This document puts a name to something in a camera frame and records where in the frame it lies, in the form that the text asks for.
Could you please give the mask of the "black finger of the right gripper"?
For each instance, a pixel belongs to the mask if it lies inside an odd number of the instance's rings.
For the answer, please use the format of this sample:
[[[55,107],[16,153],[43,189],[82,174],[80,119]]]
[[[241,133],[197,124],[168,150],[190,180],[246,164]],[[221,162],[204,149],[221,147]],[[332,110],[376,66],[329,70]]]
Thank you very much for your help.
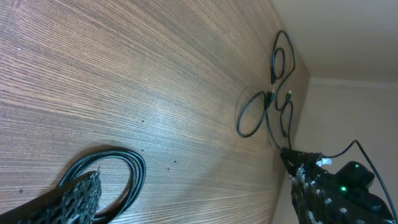
[[[282,159],[287,172],[292,176],[296,176],[299,168],[312,169],[314,167],[318,167],[317,162],[323,159],[323,154],[319,152],[295,151],[293,149],[283,147],[280,152],[280,158]]]

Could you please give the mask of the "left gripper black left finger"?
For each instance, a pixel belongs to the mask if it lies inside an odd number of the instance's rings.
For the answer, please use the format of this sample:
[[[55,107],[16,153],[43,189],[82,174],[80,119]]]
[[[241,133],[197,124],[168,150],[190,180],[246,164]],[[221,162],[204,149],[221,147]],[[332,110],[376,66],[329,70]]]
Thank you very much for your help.
[[[93,223],[100,197],[100,173],[87,172],[1,214],[1,224]]]

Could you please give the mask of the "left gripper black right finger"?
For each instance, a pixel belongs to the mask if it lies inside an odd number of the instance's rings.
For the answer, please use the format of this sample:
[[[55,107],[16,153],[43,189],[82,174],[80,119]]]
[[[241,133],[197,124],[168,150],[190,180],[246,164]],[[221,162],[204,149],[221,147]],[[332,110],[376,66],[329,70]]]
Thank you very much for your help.
[[[393,223],[391,218],[368,212],[354,203],[325,189],[299,168],[290,176],[291,199],[299,223]]]

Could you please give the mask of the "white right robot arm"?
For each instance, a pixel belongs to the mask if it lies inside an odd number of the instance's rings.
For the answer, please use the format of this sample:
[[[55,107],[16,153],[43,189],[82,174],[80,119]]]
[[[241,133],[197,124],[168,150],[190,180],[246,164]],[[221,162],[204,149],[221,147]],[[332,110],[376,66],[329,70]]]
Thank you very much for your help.
[[[321,153],[283,148],[291,199],[299,223],[395,223],[386,203],[369,192],[375,175],[358,162],[332,174],[320,166]]]

